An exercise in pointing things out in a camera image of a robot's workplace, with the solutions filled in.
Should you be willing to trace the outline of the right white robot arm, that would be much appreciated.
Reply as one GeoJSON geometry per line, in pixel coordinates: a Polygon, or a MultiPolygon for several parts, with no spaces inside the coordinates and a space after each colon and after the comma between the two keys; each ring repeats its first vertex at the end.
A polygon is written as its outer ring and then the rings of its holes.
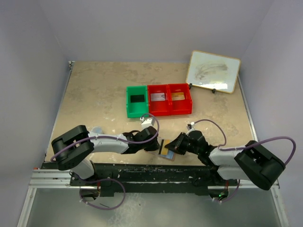
{"type": "Polygon", "coordinates": [[[196,154],[205,166],[214,167],[222,179],[250,180],[266,191],[285,170],[284,162],[262,145],[222,151],[209,144],[198,130],[180,133],[165,148],[180,155],[186,152],[196,154]]]}

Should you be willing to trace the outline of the gold card from holder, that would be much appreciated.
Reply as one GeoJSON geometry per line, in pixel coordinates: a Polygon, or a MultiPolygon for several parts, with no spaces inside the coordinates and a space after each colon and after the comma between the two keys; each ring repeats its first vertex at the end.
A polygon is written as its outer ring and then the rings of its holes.
{"type": "Polygon", "coordinates": [[[169,149],[165,148],[166,145],[170,143],[170,140],[161,139],[160,148],[158,154],[161,156],[166,156],[169,153],[169,149]]]}

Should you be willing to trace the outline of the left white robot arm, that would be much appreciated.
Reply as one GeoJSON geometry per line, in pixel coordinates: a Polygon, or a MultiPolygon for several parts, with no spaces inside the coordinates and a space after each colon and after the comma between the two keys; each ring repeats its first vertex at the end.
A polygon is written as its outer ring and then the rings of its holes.
{"type": "Polygon", "coordinates": [[[159,148],[158,133],[158,129],[149,126],[142,131],[106,135],[89,132],[86,126],[79,125],[52,141],[54,155],[51,162],[55,162],[60,171],[71,170],[83,180],[90,179],[96,173],[94,164],[87,159],[89,154],[155,151],[159,148]]]}

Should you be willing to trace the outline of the silver striped card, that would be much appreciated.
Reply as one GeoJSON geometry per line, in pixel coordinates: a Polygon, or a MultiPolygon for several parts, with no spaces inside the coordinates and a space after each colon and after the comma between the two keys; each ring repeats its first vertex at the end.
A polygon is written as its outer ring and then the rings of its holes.
{"type": "Polygon", "coordinates": [[[166,95],[165,93],[151,93],[150,99],[151,102],[166,101],[166,95]]]}

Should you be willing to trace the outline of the pink leather card holder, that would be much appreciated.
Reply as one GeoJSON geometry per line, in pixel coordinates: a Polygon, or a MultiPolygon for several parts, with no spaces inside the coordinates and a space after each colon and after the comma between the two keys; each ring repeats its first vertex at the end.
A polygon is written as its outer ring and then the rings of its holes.
{"type": "Polygon", "coordinates": [[[169,144],[171,140],[166,140],[161,137],[158,137],[158,144],[159,147],[155,151],[147,151],[146,153],[152,154],[157,157],[161,157],[163,159],[169,160],[169,161],[174,161],[175,159],[175,153],[168,148],[165,148],[167,144],[169,144]]]}

